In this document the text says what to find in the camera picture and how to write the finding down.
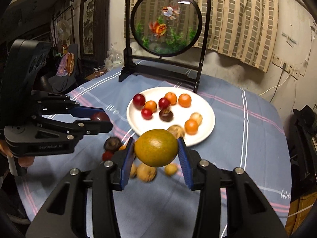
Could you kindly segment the person's left hand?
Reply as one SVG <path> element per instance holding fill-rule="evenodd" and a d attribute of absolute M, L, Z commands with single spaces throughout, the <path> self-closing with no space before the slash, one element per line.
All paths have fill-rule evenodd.
<path fill-rule="evenodd" d="M 5 140 L 0 141 L 0 149 L 1 149 L 1 153 L 4 156 L 13 158 L 13 154 L 11 150 L 9 149 L 7 142 Z M 28 168 L 34 163 L 34 159 L 35 157 L 31 157 L 31 156 L 19 157 L 18 163 L 21 167 Z"/>

